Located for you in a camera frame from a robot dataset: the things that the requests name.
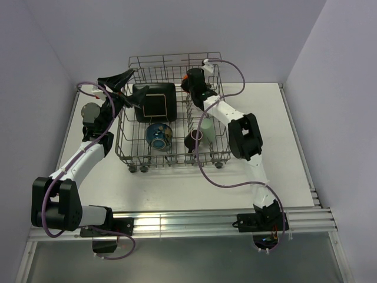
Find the grey wire dish rack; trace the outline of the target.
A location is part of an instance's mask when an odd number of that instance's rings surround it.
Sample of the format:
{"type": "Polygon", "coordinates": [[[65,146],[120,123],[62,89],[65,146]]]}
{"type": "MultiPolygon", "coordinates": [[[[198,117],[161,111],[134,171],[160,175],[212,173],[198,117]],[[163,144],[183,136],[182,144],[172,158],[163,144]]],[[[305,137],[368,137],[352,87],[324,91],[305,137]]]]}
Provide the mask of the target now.
{"type": "Polygon", "coordinates": [[[201,67],[207,58],[219,59],[219,52],[195,52],[130,57],[133,76],[124,87],[126,95],[133,85],[149,85],[149,101],[143,108],[124,108],[118,115],[115,153],[131,173],[147,172],[152,167],[194,165],[196,158],[184,144],[184,139],[197,128],[201,110],[189,93],[180,87],[186,72],[201,67]],[[173,132],[171,146],[157,150],[146,139],[147,127],[155,123],[168,125],[173,132]]]}

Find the dark brown mug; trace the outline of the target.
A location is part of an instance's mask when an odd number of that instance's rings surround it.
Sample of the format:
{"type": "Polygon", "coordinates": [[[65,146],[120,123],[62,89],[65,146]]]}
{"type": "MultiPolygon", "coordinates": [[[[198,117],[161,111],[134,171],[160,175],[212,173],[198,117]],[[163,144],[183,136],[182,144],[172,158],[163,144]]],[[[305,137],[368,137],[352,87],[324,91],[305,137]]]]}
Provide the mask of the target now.
{"type": "Polygon", "coordinates": [[[198,144],[201,143],[203,138],[203,133],[200,130],[192,130],[185,138],[184,138],[184,145],[188,150],[188,153],[192,153],[196,148],[196,136],[198,135],[198,144]]]}

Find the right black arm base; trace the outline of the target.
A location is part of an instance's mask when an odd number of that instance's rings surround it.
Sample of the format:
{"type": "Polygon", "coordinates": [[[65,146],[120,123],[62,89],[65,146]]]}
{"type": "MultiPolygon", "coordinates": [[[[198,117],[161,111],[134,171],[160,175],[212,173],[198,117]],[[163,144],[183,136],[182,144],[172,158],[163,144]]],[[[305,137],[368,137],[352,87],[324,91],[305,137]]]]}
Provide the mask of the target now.
{"type": "Polygon", "coordinates": [[[254,205],[253,213],[239,213],[232,227],[240,233],[264,232],[253,236],[253,242],[258,249],[271,250],[279,243],[279,232],[289,229],[286,213],[282,212],[278,201],[262,208],[254,205]]]}

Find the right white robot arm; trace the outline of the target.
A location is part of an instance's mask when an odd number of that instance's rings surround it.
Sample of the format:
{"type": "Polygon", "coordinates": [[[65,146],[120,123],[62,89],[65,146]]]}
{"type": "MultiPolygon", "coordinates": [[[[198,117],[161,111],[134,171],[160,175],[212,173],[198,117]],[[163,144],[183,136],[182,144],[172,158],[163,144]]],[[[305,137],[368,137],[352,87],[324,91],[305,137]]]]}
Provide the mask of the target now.
{"type": "Polygon", "coordinates": [[[248,181],[234,185],[221,185],[211,180],[204,172],[201,163],[199,169],[203,177],[212,185],[222,189],[251,186],[253,189],[254,213],[243,225],[257,231],[286,231],[288,228],[282,202],[276,192],[269,186],[263,167],[263,139],[254,114],[244,114],[231,105],[225,98],[212,90],[205,79],[205,69],[191,68],[182,79],[181,88],[190,94],[194,105],[203,111],[199,126],[204,116],[209,114],[221,122],[228,131],[229,147],[232,155],[245,163],[248,181]]]}

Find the black floral square plate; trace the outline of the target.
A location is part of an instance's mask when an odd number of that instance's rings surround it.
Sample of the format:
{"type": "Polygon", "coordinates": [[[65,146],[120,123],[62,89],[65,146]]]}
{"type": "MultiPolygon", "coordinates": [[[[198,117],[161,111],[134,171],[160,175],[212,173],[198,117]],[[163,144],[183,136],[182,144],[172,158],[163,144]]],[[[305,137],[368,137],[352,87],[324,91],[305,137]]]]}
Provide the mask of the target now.
{"type": "Polygon", "coordinates": [[[133,93],[149,86],[145,104],[135,108],[139,123],[168,123],[177,119],[177,95],[174,83],[138,83],[133,85],[133,93]]]}

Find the blue floral ceramic bowl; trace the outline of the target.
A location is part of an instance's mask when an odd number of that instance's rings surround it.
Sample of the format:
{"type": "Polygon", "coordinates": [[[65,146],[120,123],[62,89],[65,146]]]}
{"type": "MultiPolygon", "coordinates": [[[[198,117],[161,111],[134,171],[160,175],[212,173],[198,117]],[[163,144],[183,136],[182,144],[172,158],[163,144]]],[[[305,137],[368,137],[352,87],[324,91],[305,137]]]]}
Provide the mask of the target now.
{"type": "Polygon", "coordinates": [[[145,140],[148,145],[157,150],[168,149],[173,139],[173,131],[164,123],[154,123],[145,130],[145,140]]]}

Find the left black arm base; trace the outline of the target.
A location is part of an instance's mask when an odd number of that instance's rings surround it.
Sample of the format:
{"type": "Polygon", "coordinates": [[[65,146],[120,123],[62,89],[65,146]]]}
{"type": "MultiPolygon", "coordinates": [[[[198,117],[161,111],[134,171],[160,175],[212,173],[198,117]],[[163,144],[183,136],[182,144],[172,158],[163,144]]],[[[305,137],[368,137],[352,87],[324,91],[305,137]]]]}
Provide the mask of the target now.
{"type": "Polygon", "coordinates": [[[112,254],[118,247],[121,236],[126,236],[132,241],[133,246],[126,254],[129,256],[135,249],[135,240],[132,238],[134,229],[134,218],[115,218],[113,210],[109,207],[100,206],[105,213],[104,223],[101,225],[87,225],[82,226],[80,229],[81,238],[96,238],[101,236],[116,236],[117,239],[113,241],[93,240],[92,251],[96,255],[101,255],[104,259],[111,259],[108,254],[112,254]]]}

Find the pale green cup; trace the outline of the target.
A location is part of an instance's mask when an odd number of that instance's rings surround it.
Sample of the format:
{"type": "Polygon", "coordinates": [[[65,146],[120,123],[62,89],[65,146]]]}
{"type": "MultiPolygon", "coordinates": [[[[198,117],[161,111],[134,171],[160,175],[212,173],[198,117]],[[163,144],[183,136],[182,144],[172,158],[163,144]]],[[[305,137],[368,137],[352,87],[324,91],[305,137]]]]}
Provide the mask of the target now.
{"type": "Polygon", "coordinates": [[[212,119],[203,119],[200,130],[203,133],[203,139],[207,143],[214,143],[216,141],[216,132],[212,119]]]}

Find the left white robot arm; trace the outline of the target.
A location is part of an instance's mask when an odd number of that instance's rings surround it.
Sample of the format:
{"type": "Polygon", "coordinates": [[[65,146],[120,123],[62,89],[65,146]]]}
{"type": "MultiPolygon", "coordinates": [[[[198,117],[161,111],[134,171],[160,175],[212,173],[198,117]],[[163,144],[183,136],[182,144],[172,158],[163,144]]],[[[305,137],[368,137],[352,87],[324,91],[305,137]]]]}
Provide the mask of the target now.
{"type": "Polygon", "coordinates": [[[103,99],[101,105],[87,103],[81,109],[82,142],[76,153],[48,177],[38,177],[32,184],[31,222],[51,238],[65,231],[93,226],[100,235],[115,228],[113,211],[106,206],[84,206],[78,189],[97,163],[110,152],[114,135],[110,128],[123,108],[140,108],[145,103],[148,87],[127,96],[122,89],[134,69],[92,83],[97,92],[92,97],[103,99]]]}

